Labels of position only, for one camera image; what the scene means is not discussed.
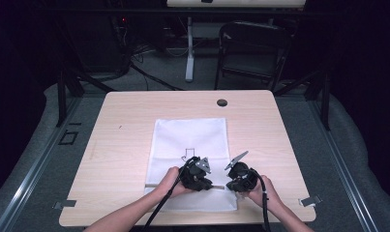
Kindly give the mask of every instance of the black cable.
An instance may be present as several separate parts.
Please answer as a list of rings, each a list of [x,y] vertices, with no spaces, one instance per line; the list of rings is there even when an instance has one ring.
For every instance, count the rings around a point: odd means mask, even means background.
[[[174,181],[173,183],[173,186],[170,188],[170,190],[167,192],[167,194],[164,196],[164,198],[161,200],[161,202],[159,203],[158,207],[156,207],[155,211],[152,213],[152,215],[150,216],[149,219],[147,219],[146,221],[146,224],[144,225],[143,229],[142,229],[142,232],[145,231],[150,223],[152,222],[152,220],[155,218],[156,214],[159,212],[159,210],[163,207],[163,205],[166,203],[167,199],[173,194],[173,190],[174,188],[177,186],[177,184],[179,184],[180,182],[180,176],[182,175],[183,173],[183,170],[185,169],[185,167],[188,165],[188,162],[189,161],[186,161],[185,165],[184,165],[184,168],[181,168],[180,172],[179,172],[179,175],[176,177],[176,180]]]
[[[131,68],[134,69],[134,70],[136,70],[136,71],[138,71],[140,74],[146,76],[147,78],[149,78],[149,79],[151,79],[151,80],[153,80],[153,81],[155,81],[155,82],[158,82],[158,83],[164,85],[165,87],[167,87],[167,88],[169,88],[169,89],[171,89],[171,90],[183,90],[183,89],[181,89],[181,88],[178,88],[178,87],[174,87],[174,86],[172,86],[172,85],[169,85],[169,84],[167,84],[166,82],[164,82],[164,81],[158,79],[157,77],[155,77],[155,76],[153,76],[153,75],[150,75],[150,74],[144,72],[143,70],[141,70],[140,68],[138,68],[138,67],[137,67],[134,63],[132,63],[132,62],[131,62]]]
[[[257,175],[258,179],[260,180],[261,182],[261,189],[263,191],[263,205],[262,205],[262,208],[263,208],[263,219],[264,219],[264,227],[266,229],[266,232],[270,232],[270,224],[269,224],[269,218],[268,218],[268,214],[267,214],[267,190],[266,190],[266,186],[264,185],[264,181],[263,179],[261,178],[261,176],[256,172],[254,171],[254,173]]]

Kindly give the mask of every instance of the white towel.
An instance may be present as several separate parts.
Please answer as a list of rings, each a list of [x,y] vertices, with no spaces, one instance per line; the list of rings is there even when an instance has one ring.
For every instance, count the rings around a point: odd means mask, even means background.
[[[181,167],[193,155],[208,158],[211,174],[205,178],[213,186],[225,187],[230,181],[225,167],[229,164],[225,118],[188,120],[158,119],[152,139],[146,185],[157,185],[171,166]],[[153,188],[145,188],[145,193]],[[212,188],[168,199],[163,211],[233,211],[237,210],[234,192]]]

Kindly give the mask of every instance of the metal bracket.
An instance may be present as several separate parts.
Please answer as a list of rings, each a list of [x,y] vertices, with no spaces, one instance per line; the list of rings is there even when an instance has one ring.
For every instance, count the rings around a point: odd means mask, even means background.
[[[316,204],[322,202],[322,199],[318,196],[311,196],[306,199],[298,199],[300,205],[307,207],[307,206],[313,206],[315,207]]]
[[[63,200],[62,202],[55,202],[55,204],[53,205],[53,209],[54,210],[63,210],[64,207],[74,207],[76,204],[76,201],[75,200]]]

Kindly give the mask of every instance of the wrist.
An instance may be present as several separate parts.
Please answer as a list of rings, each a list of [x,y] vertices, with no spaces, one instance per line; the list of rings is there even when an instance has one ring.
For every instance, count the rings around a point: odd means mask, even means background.
[[[270,202],[268,206],[268,211],[272,213],[276,218],[282,215],[288,207],[283,202]]]

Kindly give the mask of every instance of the gray carpet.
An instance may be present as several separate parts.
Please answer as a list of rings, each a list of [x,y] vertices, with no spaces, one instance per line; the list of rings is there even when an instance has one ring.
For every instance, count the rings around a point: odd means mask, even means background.
[[[135,61],[149,74],[155,75],[173,86],[185,90],[211,90],[214,84],[216,69],[215,49],[196,50],[195,80],[187,83],[184,80],[186,55],[175,57],[159,52],[143,54],[143,63]],[[121,78],[110,80],[106,84],[121,91],[159,91],[166,87],[151,80],[146,81],[143,75],[130,70]],[[74,114],[63,127],[63,132],[77,132],[73,145],[59,145],[57,141],[50,160],[24,205],[12,231],[80,231],[82,228],[68,229],[59,225],[59,210],[52,209],[56,201],[66,199],[80,162],[88,138],[95,124],[104,95],[96,87],[83,83],[87,92],[78,102]],[[222,80],[221,89],[260,89],[259,81],[245,82],[236,76]],[[14,173],[0,190],[0,217],[4,213],[32,162],[45,151],[48,139],[55,131],[57,122],[56,86],[45,94],[48,102],[39,127],[28,144],[27,149]],[[285,128],[305,178],[309,193],[318,194],[323,202],[315,208],[316,220],[309,225],[316,231],[363,231],[363,227],[354,211],[345,187],[332,162],[332,154],[326,139],[315,122],[315,115],[310,103],[301,97],[301,90],[292,92],[289,97],[277,98],[277,103],[285,122]],[[380,231],[390,231],[390,197],[379,187],[373,173],[367,166],[367,150],[358,129],[346,114],[337,100],[331,100],[330,107],[331,133],[344,157],[355,183],[361,191],[370,214]],[[63,142],[70,141],[65,137]],[[259,225],[248,226],[206,226],[206,227],[154,227],[153,231],[260,231]],[[279,224],[272,225],[272,231],[285,231]]]

